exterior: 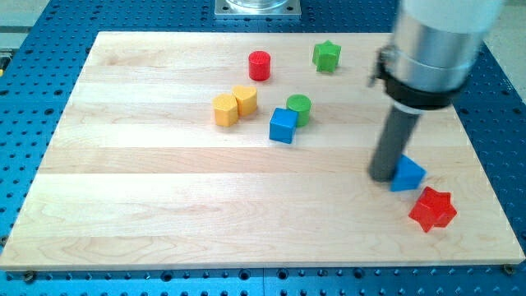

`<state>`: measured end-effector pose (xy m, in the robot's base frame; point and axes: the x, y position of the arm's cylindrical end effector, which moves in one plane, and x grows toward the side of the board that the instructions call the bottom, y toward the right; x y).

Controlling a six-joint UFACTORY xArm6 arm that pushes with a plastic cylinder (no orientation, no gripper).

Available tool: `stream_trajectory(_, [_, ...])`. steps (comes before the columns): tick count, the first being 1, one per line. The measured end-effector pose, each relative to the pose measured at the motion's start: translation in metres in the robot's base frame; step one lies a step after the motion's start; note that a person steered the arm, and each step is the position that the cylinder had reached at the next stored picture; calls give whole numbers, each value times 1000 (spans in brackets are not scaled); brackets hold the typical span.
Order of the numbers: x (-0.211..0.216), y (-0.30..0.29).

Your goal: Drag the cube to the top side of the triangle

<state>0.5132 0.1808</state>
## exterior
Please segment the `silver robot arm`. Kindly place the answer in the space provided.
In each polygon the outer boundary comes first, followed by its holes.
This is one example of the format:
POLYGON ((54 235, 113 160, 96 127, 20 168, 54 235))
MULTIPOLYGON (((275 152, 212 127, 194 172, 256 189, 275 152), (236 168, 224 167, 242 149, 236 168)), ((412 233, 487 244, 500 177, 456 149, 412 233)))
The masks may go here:
POLYGON ((449 106, 467 84, 486 33, 503 0, 402 0, 387 45, 379 49, 371 83, 399 111, 421 114, 449 106))

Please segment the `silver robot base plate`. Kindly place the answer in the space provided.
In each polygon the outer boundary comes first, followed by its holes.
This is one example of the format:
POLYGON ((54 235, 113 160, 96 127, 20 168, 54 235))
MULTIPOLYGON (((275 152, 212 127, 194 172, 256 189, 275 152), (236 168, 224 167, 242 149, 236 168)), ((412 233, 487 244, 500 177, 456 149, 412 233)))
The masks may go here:
POLYGON ((298 19, 300 0, 215 0, 215 18, 219 19, 298 19))

